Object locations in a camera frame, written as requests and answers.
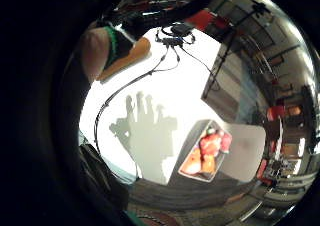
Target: bracelet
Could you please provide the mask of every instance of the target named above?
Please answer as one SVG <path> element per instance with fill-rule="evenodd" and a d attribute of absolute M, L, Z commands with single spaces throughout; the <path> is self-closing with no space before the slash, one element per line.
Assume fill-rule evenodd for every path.
<path fill-rule="evenodd" d="M 164 222 L 162 222 L 160 219 L 157 219 L 151 215 L 147 215 L 147 214 L 144 214 L 144 215 L 138 215 L 137 216 L 138 218 L 146 218 L 146 219 L 150 219 L 152 220 L 153 222 L 156 222 L 158 224 L 160 224 L 161 226 L 167 226 Z"/>
<path fill-rule="evenodd" d="M 111 63 L 113 63 L 113 61 L 116 59 L 117 57 L 117 38 L 114 32 L 114 29 L 112 29 L 109 26 L 105 26 L 104 29 L 107 31 L 109 38 L 110 38 L 110 43 L 111 43 L 111 47 L 109 49 L 109 57 L 108 57 L 108 62 L 106 63 L 106 65 L 110 65 Z"/>

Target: red fruit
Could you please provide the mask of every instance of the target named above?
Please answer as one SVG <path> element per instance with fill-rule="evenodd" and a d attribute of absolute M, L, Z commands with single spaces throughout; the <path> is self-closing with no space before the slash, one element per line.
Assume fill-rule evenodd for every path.
<path fill-rule="evenodd" d="M 219 134 L 210 134 L 203 137 L 200 140 L 200 149 L 202 155 L 214 155 L 218 154 L 221 147 L 221 137 Z"/>
<path fill-rule="evenodd" d="M 225 133 L 221 140 L 220 151 L 223 153 L 229 153 L 231 141 L 232 141 L 232 136 L 230 134 Z"/>

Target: apple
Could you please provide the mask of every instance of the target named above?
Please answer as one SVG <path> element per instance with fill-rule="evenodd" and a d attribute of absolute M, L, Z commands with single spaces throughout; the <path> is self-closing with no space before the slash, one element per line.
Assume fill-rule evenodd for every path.
<path fill-rule="evenodd" d="M 229 153 L 230 144 L 232 141 L 232 136 L 225 133 L 221 139 L 220 151 L 223 153 Z"/>

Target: black wire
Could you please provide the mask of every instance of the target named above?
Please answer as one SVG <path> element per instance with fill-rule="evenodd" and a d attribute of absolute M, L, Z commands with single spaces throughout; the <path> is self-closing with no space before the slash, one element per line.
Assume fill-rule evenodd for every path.
<path fill-rule="evenodd" d="M 190 57 L 194 58 L 195 60 L 197 60 L 198 62 L 200 62 L 202 65 L 204 65 L 207 70 L 210 73 L 210 76 L 212 77 L 212 80 L 214 80 L 215 84 L 216 84 L 216 89 L 213 89 L 214 91 L 219 91 L 221 89 L 220 84 L 217 81 L 217 74 L 213 74 L 213 72 L 210 70 L 210 68 L 208 67 L 208 65 L 206 65 L 204 62 L 202 62 L 200 59 L 196 58 L 195 56 L 193 56 L 192 54 L 190 54 L 188 51 L 186 51 L 183 47 L 180 47 L 182 49 L 183 52 L 185 52 L 186 54 L 188 54 Z"/>

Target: table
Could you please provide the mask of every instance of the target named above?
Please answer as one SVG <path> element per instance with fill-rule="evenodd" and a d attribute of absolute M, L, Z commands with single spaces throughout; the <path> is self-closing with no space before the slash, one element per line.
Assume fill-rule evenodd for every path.
<path fill-rule="evenodd" d="M 95 82 L 86 98 L 80 119 L 80 129 L 89 142 L 94 144 L 93 126 L 96 115 L 103 102 L 117 89 L 135 77 L 152 69 L 164 54 L 165 48 L 156 43 L 156 30 L 150 30 L 144 37 L 151 42 L 151 54 L 143 61 L 132 65 L 111 77 L 104 84 Z M 220 44 L 208 35 L 194 29 L 194 45 L 184 48 L 207 65 L 213 65 Z M 233 148 L 224 160 L 221 170 L 240 180 L 251 180 L 259 167 L 264 147 L 264 130 L 247 125 L 225 123 L 204 101 L 201 96 L 209 73 L 192 57 L 177 49 L 181 62 L 178 68 L 153 74 L 123 90 L 100 118 L 98 140 L 102 156 L 130 175 L 136 174 L 135 162 L 143 178 L 166 185 L 171 177 L 181 148 L 197 121 L 211 119 L 222 127 L 228 128 L 234 140 Z M 176 55 L 169 50 L 162 69 L 176 65 Z M 241 135 L 258 136 L 252 143 Z M 242 152 L 255 149 L 255 153 Z M 246 157 L 257 157 L 254 160 Z M 248 162 L 248 173 L 236 172 L 239 165 Z"/>

